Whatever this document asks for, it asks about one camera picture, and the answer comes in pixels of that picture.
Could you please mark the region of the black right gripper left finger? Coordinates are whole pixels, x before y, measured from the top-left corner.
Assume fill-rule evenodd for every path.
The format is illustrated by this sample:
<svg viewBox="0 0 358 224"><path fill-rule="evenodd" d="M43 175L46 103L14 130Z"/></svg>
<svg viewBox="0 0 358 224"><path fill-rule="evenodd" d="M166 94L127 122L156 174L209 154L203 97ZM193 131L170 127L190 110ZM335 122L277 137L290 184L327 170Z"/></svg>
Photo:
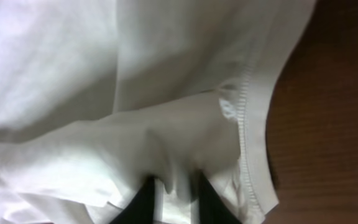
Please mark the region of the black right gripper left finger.
<svg viewBox="0 0 358 224"><path fill-rule="evenodd" d="M127 207L109 224L153 224L155 180L149 177Z"/></svg>

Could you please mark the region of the white t-shirt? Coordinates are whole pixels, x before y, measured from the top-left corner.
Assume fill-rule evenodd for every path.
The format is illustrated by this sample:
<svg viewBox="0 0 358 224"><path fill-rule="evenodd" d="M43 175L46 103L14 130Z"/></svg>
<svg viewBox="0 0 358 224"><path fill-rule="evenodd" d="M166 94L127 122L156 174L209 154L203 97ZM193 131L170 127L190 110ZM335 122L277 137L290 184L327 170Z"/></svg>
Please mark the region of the white t-shirt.
<svg viewBox="0 0 358 224"><path fill-rule="evenodd" d="M278 204L266 122L315 1L0 1L0 223L241 223Z"/></svg>

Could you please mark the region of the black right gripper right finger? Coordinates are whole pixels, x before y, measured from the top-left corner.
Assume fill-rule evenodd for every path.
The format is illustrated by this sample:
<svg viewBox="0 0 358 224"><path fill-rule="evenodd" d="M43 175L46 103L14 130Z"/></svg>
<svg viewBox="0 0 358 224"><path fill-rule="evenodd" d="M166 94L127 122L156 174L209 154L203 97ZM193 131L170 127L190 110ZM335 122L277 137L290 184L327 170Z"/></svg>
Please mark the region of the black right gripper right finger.
<svg viewBox="0 0 358 224"><path fill-rule="evenodd" d="M198 178L198 210L200 224L241 224L203 173Z"/></svg>

